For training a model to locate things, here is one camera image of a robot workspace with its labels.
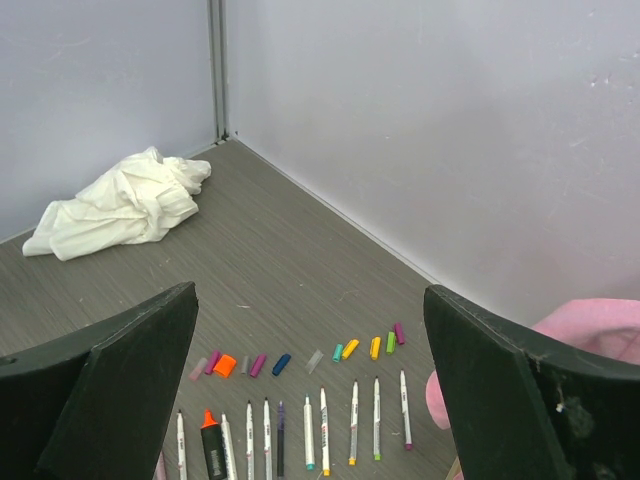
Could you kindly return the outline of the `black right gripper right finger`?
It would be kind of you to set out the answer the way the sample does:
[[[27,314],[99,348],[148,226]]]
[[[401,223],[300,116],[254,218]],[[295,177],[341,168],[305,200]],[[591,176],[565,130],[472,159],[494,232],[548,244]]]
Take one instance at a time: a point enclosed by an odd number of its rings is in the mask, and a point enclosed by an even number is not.
[[[452,290],[424,294],[434,422],[464,479],[639,475],[639,304],[573,300],[532,327]]]

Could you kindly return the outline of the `purple capped white marker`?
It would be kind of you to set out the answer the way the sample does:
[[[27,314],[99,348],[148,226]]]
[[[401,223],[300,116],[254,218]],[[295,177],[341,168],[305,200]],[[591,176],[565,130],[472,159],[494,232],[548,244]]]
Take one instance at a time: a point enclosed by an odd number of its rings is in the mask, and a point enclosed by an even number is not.
[[[177,412],[177,449],[178,449],[178,471],[179,479],[187,480],[187,457],[186,457],[186,444],[185,444],[185,430],[184,430],[184,418],[182,411]]]

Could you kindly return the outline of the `pink translucent pen cap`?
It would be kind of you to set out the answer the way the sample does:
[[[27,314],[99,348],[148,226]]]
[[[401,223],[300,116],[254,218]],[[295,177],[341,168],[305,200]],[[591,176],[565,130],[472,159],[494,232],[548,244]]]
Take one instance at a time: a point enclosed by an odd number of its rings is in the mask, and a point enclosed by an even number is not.
[[[191,371],[191,373],[189,374],[189,379],[191,381],[197,381],[199,377],[203,374],[207,364],[208,364],[207,358],[200,358],[196,363],[195,367],[193,368],[193,370]]]

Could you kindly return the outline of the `orange capped black highlighter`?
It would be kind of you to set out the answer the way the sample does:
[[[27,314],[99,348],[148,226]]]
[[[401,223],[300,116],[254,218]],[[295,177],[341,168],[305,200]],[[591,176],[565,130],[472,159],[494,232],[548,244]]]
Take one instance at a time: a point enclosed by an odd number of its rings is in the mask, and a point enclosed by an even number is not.
[[[200,432],[208,479],[227,479],[222,430],[220,424],[214,419],[210,409],[204,411],[204,421]]]

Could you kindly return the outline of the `orange highlighter cap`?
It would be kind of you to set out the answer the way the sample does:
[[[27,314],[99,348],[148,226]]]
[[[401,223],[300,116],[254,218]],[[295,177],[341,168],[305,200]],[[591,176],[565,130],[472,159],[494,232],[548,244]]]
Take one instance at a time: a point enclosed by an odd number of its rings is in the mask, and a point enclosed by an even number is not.
[[[222,377],[229,378],[237,365],[237,360],[227,354],[222,354],[216,362],[213,372]]]

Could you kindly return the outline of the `grey capped white marker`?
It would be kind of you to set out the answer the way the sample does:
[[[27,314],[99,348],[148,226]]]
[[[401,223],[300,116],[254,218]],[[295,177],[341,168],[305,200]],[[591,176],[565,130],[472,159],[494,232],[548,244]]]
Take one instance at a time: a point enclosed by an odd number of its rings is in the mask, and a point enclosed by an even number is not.
[[[227,479],[238,480],[231,428],[225,413],[221,414],[221,430],[222,430],[222,436],[223,436],[223,442],[224,442],[224,452],[225,452],[226,467],[227,467]]]

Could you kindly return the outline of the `green capped white marker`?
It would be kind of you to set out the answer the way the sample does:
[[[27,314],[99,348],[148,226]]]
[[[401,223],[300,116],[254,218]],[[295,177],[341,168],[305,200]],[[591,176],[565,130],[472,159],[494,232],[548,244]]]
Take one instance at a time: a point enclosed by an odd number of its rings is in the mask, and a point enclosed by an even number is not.
[[[374,378],[373,384],[373,457],[381,460],[381,395],[379,378]]]

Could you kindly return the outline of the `yellow pen cap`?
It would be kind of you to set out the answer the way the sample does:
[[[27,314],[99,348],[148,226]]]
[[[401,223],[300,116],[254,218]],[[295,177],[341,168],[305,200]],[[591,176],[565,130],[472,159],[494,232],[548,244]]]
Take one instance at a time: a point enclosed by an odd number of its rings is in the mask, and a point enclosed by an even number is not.
[[[360,341],[355,338],[349,340],[347,344],[343,347],[343,350],[341,353],[341,359],[342,360],[348,359],[353,354],[355,349],[359,346],[359,343]]]
[[[379,358],[381,343],[382,341],[380,336],[372,338],[369,349],[369,356],[371,360],[376,361]]]

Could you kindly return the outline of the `blue ended white marker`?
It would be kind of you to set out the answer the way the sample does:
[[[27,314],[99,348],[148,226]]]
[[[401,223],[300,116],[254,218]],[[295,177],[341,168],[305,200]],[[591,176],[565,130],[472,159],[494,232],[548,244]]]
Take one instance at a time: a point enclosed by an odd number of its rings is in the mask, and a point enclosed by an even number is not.
[[[272,461],[272,438],[271,438],[271,420],[270,420],[270,404],[268,398],[264,399],[263,404],[263,435],[264,435],[264,460],[265,460],[265,479],[273,480],[273,461]]]

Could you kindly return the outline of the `clear capped purple pen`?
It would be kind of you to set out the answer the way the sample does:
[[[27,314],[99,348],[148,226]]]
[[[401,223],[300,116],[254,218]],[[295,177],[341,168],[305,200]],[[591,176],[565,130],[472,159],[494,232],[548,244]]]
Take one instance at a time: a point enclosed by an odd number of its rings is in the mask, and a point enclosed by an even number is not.
[[[278,423],[277,423],[277,479],[285,479],[285,461],[284,461],[284,444],[285,444],[285,410],[284,403],[279,402],[278,405]]]

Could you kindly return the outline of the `teal pen cap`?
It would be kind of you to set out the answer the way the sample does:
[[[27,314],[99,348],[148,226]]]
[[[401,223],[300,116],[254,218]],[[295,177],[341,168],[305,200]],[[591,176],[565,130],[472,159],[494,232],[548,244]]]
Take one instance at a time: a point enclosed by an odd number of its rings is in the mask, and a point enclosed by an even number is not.
[[[336,345],[333,356],[332,356],[333,362],[339,363],[341,361],[343,349],[344,349],[344,346],[342,344],[338,343]]]

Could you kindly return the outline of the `dark blue pen cap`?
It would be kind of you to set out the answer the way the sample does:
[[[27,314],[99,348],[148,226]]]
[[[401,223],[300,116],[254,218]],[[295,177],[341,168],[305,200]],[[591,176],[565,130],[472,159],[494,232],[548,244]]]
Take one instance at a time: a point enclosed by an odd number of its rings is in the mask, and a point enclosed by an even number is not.
[[[279,376],[284,368],[287,366],[289,361],[291,360],[291,355],[288,353],[283,354],[275,363],[272,368],[272,375]]]

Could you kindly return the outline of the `clear pen cap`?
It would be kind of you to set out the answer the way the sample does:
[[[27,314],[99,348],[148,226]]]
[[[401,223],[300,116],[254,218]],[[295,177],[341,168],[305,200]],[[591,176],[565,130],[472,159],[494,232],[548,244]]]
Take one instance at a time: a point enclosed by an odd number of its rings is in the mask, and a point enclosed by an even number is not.
[[[320,363],[320,361],[323,359],[324,354],[320,349],[317,349],[311,356],[311,358],[308,360],[306,366],[305,366],[305,370],[308,374],[312,374],[313,371],[316,369],[316,367],[318,366],[318,364]]]

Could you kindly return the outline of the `teal ended white marker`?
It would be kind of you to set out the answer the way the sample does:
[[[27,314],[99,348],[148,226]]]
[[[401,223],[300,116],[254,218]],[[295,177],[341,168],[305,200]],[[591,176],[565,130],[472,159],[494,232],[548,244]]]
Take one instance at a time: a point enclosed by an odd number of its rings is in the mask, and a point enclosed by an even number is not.
[[[305,395],[303,406],[305,466],[308,471],[315,469],[315,448],[313,435],[312,405],[309,395]]]

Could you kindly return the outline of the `brown ended white marker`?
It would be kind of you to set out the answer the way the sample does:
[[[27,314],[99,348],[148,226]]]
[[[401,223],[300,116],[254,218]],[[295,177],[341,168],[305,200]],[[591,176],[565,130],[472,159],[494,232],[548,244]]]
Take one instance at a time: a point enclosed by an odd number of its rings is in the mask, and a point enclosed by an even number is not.
[[[250,401],[246,405],[246,468],[248,480],[255,479],[253,409]]]

